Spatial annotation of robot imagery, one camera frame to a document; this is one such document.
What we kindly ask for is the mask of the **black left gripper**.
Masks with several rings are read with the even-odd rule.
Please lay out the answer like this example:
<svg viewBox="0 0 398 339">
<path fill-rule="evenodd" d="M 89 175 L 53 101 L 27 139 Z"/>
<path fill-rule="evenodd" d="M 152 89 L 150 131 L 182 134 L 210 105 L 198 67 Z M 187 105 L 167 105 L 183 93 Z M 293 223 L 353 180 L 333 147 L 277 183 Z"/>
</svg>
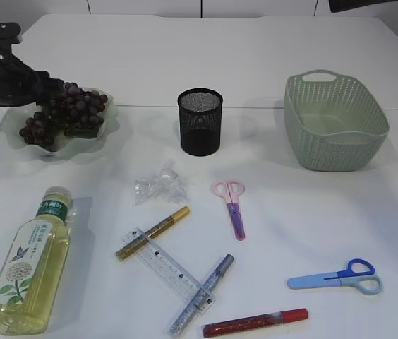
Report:
<svg viewBox="0 0 398 339">
<path fill-rule="evenodd" d="M 33 70 L 11 53 L 0 52 L 0 107 L 41 103 L 63 90 L 61 79 Z"/>
</svg>

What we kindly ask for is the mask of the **black blue right robot arm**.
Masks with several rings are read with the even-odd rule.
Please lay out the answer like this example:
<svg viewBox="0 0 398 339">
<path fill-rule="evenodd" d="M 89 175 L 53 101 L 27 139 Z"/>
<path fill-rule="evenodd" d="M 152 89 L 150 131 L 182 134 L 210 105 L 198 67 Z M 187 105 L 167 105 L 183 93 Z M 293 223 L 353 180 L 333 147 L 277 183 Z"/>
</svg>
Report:
<svg viewBox="0 0 398 339">
<path fill-rule="evenodd" d="M 356 8 L 388 2 L 392 2 L 392 0 L 329 0 L 328 5 L 332 13 L 340 13 Z"/>
</svg>

